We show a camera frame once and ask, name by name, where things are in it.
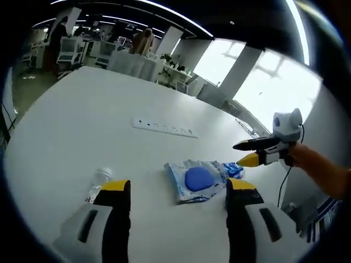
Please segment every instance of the plastic water bottle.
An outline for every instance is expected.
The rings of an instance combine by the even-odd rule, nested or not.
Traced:
[[[86,202],[94,203],[95,198],[98,196],[101,186],[106,182],[111,181],[112,171],[109,168],[97,169],[93,176],[92,187],[90,188]]]

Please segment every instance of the window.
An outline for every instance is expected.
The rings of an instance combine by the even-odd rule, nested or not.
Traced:
[[[220,86],[244,47],[241,42],[215,39],[196,65],[194,73]]]
[[[320,85],[321,79],[303,65],[267,50],[258,59],[233,100],[272,132],[275,112],[292,112],[299,108],[305,122]]]

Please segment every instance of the blue object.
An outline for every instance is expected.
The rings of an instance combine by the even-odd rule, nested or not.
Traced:
[[[212,185],[214,185],[214,177],[203,167],[193,167],[185,173],[185,186],[190,191],[201,191]]]
[[[243,171],[243,167],[236,163],[223,163],[222,165],[230,178],[242,179],[240,172]]]

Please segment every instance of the electrical outlet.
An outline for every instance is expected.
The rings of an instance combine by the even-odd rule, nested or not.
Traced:
[[[133,118],[132,126],[134,128],[153,130],[155,132],[160,132],[160,133],[169,133],[169,134],[175,134],[175,135],[192,137],[192,138],[199,137],[191,129],[180,128],[173,125],[165,125],[165,124],[161,124],[158,122],[154,122],[154,121],[151,121],[145,118],[139,118],[139,117]]]

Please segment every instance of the blue sponge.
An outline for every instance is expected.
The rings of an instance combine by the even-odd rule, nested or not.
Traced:
[[[211,187],[213,184],[213,175],[203,167],[193,167],[185,173],[185,186],[190,191],[201,191]]]

